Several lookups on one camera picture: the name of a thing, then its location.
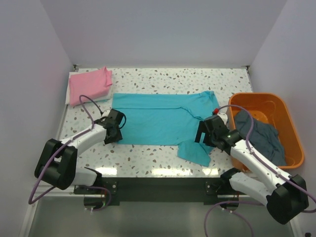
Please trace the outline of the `teal t shirt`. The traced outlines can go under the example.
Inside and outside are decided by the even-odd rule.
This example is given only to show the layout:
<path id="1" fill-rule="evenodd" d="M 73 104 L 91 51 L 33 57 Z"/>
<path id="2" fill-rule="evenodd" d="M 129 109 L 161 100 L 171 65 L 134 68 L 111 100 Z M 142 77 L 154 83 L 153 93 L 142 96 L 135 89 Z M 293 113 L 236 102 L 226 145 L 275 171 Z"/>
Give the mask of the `teal t shirt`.
<path id="1" fill-rule="evenodd" d="M 219 104 L 213 91 L 197 94 L 116 93 L 112 107 L 126 115 L 125 145 L 177 146 L 177 156 L 208 167 L 212 147 L 195 142 L 200 121 Z"/>

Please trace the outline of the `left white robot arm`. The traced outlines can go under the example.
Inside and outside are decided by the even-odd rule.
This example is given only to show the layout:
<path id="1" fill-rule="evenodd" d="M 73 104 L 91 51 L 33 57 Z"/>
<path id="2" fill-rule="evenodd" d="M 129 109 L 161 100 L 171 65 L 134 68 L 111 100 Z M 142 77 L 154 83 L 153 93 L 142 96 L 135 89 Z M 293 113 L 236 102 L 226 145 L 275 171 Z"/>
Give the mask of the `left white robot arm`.
<path id="1" fill-rule="evenodd" d="M 92 128 L 68 139 L 48 140 L 35 168 L 35 177 L 61 190 L 69 186 L 85 186 L 92 194 L 100 192 L 101 173 L 90 168 L 77 168 L 77 158 L 98 143 L 122 140 L 121 123 L 126 123 L 125 114 L 111 109 L 106 116 L 95 120 Z"/>

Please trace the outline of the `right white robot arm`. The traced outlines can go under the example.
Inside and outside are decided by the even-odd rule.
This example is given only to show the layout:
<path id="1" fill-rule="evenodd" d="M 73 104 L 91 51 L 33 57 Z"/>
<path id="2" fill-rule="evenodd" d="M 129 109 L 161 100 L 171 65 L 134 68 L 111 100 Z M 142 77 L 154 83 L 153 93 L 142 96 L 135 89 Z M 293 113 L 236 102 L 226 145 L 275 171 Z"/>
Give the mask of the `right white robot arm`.
<path id="1" fill-rule="evenodd" d="M 229 130 L 225 119 L 213 115 L 198 124 L 195 142 L 216 147 L 243 163 L 256 179 L 232 168 L 222 175 L 220 189 L 226 194 L 244 193 L 264 205 L 280 224 L 286 224 L 309 207 L 305 180 L 275 166 L 237 130 Z"/>

